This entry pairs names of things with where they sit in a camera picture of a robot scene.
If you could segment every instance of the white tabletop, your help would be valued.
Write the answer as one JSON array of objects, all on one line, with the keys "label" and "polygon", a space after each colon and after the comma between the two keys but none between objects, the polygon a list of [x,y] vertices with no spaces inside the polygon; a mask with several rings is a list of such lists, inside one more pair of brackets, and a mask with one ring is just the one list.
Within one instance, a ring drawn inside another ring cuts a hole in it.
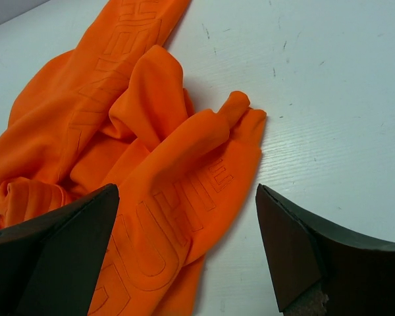
[{"label": "white tabletop", "polygon": [[[0,133],[15,97],[106,0],[50,0],[0,26]],[[395,0],[192,0],[169,51],[198,109],[246,92],[270,119],[262,182],[395,241]],[[255,186],[206,263],[197,315],[278,315]]]}]

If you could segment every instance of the orange fabric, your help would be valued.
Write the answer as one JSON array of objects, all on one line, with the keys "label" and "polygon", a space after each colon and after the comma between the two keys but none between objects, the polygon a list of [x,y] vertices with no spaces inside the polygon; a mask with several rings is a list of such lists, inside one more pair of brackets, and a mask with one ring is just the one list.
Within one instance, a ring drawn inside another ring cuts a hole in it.
[{"label": "orange fabric", "polygon": [[189,315],[206,252],[239,212],[266,114],[233,92],[194,114],[162,47],[188,0],[110,0],[47,63],[0,137],[0,228],[106,183],[118,215],[89,315]]}]

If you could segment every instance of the black object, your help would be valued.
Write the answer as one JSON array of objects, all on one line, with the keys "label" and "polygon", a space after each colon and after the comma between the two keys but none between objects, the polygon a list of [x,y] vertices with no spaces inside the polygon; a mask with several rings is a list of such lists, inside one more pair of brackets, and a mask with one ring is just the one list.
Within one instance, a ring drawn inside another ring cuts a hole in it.
[{"label": "black object", "polygon": [[0,230],[0,316],[87,315],[118,205],[110,184]]},{"label": "black object", "polygon": [[395,316],[394,242],[334,224],[266,186],[256,204],[279,311]]}]

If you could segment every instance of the white table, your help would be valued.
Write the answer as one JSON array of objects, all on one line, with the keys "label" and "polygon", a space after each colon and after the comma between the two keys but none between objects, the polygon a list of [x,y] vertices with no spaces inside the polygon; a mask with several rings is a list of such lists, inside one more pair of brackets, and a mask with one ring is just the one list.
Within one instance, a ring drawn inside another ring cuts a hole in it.
[{"label": "white table", "polygon": [[[105,2],[50,0],[0,26],[0,133],[29,79]],[[168,47],[198,109],[242,90],[268,112],[256,182],[395,241],[395,0],[192,0]],[[197,315],[278,315],[255,188],[207,260]]]}]

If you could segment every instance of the orange cloth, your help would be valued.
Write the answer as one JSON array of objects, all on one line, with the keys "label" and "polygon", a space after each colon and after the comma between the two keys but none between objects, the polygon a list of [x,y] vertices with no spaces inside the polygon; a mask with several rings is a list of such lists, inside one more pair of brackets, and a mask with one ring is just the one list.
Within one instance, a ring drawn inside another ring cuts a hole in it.
[{"label": "orange cloth", "polygon": [[112,182],[120,205],[90,315],[189,315],[205,253],[239,212],[266,114],[233,92],[194,114],[163,48],[188,0],[110,0],[47,63],[0,137],[0,228]]}]

